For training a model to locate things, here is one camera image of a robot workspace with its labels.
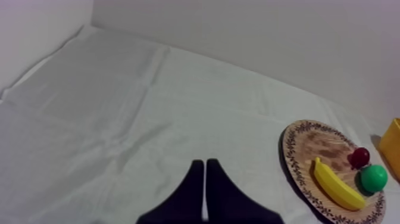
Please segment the white wall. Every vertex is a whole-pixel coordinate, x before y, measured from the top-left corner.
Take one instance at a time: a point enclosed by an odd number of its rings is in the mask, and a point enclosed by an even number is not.
[[[398,0],[96,0],[93,23],[400,116]]]
[[[0,0],[0,91],[90,23],[93,0]]]

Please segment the toy banana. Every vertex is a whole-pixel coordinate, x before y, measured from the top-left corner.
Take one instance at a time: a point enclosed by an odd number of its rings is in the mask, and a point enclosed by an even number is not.
[[[356,211],[365,206],[363,197],[340,180],[318,157],[315,158],[314,176],[330,198],[343,208]]]

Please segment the red apple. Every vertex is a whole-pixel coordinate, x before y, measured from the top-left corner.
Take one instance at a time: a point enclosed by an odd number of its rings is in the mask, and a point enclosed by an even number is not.
[[[357,148],[350,158],[350,164],[353,168],[360,169],[370,161],[370,152],[366,148]]]

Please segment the decorative plate border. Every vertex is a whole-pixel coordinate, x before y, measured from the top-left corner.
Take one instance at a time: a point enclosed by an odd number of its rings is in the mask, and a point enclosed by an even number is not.
[[[360,222],[356,222],[355,220],[348,219],[347,217],[341,215],[335,215],[332,213],[330,209],[325,208],[323,202],[318,198],[314,197],[310,190],[307,190],[305,178],[303,177],[302,172],[300,171],[299,163],[295,160],[295,145],[296,145],[296,136],[303,132],[308,132],[311,129],[320,130],[322,132],[328,132],[340,137],[341,140],[345,141],[350,147],[356,148],[357,146],[350,141],[344,134],[340,131],[336,130],[329,125],[325,125],[324,123],[312,121],[312,120],[298,120],[297,122],[289,125],[284,133],[283,138],[283,147],[287,148],[288,151],[284,153],[284,157],[286,160],[287,167],[291,172],[294,181],[296,182],[298,188],[304,194],[304,196],[308,199],[309,202],[326,218],[331,220],[336,224],[378,224],[380,223],[381,216],[384,215],[384,207],[385,207],[385,195],[383,191],[379,192],[378,200],[375,203],[375,211],[372,211],[365,219]]]

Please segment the plastic toy food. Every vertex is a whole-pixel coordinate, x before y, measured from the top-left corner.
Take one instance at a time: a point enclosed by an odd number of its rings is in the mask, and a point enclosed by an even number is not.
[[[363,197],[340,180],[329,166],[321,162],[319,157],[315,158],[314,176],[324,191],[338,205],[351,211],[365,207]]]
[[[366,148],[357,148],[351,155],[350,164],[353,168],[360,169],[370,162],[370,152]]]
[[[361,171],[362,187],[371,193],[381,191],[387,182],[388,173],[382,166],[372,165]]]

